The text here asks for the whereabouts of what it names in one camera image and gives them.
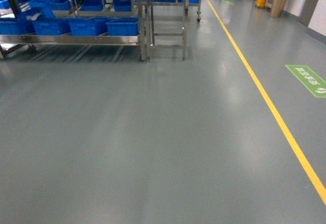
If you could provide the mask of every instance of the gray epoxy floor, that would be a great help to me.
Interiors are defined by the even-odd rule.
[[[326,100],[284,65],[325,79],[326,47],[252,0],[210,1],[325,184]],[[132,47],[45,46],[0,63],[1,224],[325,223],[325,205],[202,7],[200,25],[189,12],[184,62],[180,51],[139,63]]]

